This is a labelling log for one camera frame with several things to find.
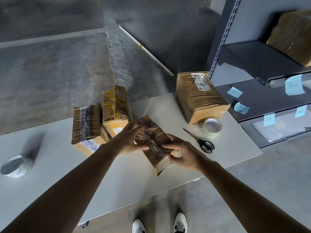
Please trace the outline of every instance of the scissor blade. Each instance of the scissor blade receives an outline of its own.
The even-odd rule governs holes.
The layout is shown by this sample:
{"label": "scissor blade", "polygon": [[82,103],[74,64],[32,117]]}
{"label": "scissor blade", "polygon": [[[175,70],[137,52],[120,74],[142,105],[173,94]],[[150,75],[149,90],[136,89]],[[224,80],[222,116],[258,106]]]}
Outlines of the scissor blade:
{"label": "scissor blade", "polygon": [[195,135],[193,135],[191,132],[189,132],[189,131],[187,131],[186,129],[184,129],[190,136],[192,136],[194,139],[196,139],[196,140],[198,140],[198,138],[195,136]]}

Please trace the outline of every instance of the tape roll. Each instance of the tape roll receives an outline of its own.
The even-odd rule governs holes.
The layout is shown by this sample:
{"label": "tape roll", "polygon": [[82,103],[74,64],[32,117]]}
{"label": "tape roll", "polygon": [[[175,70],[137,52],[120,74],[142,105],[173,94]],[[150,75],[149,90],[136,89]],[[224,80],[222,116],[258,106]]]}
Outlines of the tape roll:
{"label": "tape roll", "polygon": [[222,130],[222,123],[216,118],[207,118],[203,122],[202,132],[208,137],[216,137]]}
{"label": "tape roll", "polygon": [[0,173],[4,176],[21,177],[32,169],[34,162],[21,155],[14,155],[4,162],[0,169]]}

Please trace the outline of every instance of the white sneaker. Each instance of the white sneaker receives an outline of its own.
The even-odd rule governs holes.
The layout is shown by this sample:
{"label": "white sneaker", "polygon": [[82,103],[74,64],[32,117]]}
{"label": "white sneaker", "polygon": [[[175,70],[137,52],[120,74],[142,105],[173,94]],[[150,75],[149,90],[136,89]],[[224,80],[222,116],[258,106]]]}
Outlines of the white sneaker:
{"label": "white sneaker", "polygon": [[174,231],[175,232],[183,232],[187,233],[187,221],[186,221],[186,216],[183,213],[178,213],[175,222],[174,222]]}
{"label": "white sneaker", "polygon": [[146,229],[145,229],[143,223],[139,219],[136,219],[133,222],[132,233],[146,233]]}

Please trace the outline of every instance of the scissors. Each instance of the scissors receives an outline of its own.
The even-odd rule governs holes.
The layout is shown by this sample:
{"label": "scissors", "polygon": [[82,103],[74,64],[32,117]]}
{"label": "scissors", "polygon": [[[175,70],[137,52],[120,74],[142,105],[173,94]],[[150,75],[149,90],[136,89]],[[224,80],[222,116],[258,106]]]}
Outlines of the scissors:
{"label": "scissors", "polygon": [[196,137],[195,135],[193,135],[191,132],[187,131],[186,129],[184,129],[190,136],[192,136],[194,139],[196,139],[196,141],[199,143],[199,145],[201,146],[201,150],[203,150],[205,153],[212,153],[213,150],[215,149],[215,146],[213,145],[212,142],[210,141],[204,141],[198,137]]}

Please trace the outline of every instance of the crumpled cardboard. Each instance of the crumpled cardboard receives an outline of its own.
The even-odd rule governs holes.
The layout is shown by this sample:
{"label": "crumpled cardboard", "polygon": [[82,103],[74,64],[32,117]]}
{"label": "crumpled cardboard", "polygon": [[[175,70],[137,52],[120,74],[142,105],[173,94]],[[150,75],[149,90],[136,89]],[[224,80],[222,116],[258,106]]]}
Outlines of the crumpled cardboard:
{"label": "crumpled cardboard", "polygon": [[311,10],[281,15],[267,44],[288,55],[294,61],[311,66]]}
{"label": "crumpled cardboard", "polygon": [[128,124],[130,114],[125,87],[114,85],[113,90],[104,91],[103,126],[111,137],[115,137]]}
{"label": "crumpled cardboard", "polygon": [[187,72],[177,76],[176,94],[189,124],[203,122],[207,117],[220,118],[230,107],[208,75],[209,72]]}
{"label": "crumpled cardboard", "polygon": [[147,128],[136,136],[135,142],[149,146],[149,149],[143,152],[153,167],[153,173],[158,176],[171,164],[167,154],[178,156],[178,151],[162,147],[164,144],[172,143],[172,140],[149,116],[139,119],[136,126],[139,125],[144,125]]}
{"label": "crumpled cardboard", "polygon": [[110,141],[110,136],[102,125],[102,116],[99,103],[74,109],[71,144],[87,156]]}

